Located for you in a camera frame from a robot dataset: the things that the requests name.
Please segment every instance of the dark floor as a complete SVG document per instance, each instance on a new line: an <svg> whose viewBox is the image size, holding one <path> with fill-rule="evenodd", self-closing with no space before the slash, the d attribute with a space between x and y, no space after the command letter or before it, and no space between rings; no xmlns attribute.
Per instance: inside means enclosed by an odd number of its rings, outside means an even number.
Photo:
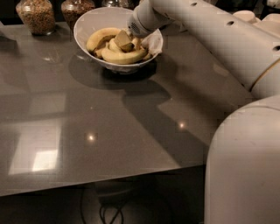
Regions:
<svg viewBox="0 0 280 224"><path fill-rule="evenodd" d="M197 224L203 221L204 170L198 166L0 197L0 223Z"/></svg>

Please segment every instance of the gray countertop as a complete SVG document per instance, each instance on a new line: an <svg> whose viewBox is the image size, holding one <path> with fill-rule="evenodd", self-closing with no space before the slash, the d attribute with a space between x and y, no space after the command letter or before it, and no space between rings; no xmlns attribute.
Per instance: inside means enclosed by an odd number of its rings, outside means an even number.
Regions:
<svg viewBox="0 0 280 224"><path fill-rule="evenodd" d="M203 165L252 96L187 31L131 75L94 63L65 23L0 27L0 196Z"/></svg>

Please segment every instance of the robotic hand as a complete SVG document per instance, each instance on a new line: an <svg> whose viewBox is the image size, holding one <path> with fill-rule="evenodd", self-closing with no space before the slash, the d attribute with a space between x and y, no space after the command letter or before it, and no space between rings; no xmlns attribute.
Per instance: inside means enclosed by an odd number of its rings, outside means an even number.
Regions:
<svg viewBox="0 0 280 224"><path fill-rule="evenodd" d="M280 38L202 0L144 0L135 8L129 29L145 37L173 20L261 99L230 115L212 139L205 223L278 223Z"/></svg>
<svg viewBox="0 0 280 224"><path fill-rule="evenodd" d="M181 22L253 96L280 94L280 39L202 0L144 0L128 27L146 37Z"/></svg>

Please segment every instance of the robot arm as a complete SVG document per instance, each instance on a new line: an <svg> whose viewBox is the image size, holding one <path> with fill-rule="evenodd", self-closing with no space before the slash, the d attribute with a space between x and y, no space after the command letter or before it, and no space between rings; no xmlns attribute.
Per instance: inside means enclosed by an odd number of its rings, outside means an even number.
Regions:
<svg viewBox="0 0 280 224"><path fill-rule="evenodd" d="M254 97L280 94L280 38L203 0L144 0L135 8L128 27L142 38L175 20Z"/></svg>

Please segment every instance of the screw hole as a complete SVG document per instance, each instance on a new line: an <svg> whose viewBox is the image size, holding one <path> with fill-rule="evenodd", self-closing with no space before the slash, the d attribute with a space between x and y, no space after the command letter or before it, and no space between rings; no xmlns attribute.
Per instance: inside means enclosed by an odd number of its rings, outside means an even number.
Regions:
<svg viewBox="0 0 280 224"><path fill-rule="evenodd" d="M227 23L227 25L233 25L235 23L235 21L229 21L228 23Z"/></svg>
<svg viewBox="0 0 280 224"><path fill-rule="evenodd" d="M274 52L279 52L280 51L280 45L277 45L277 46L273 47L273 51Z"/></svg>

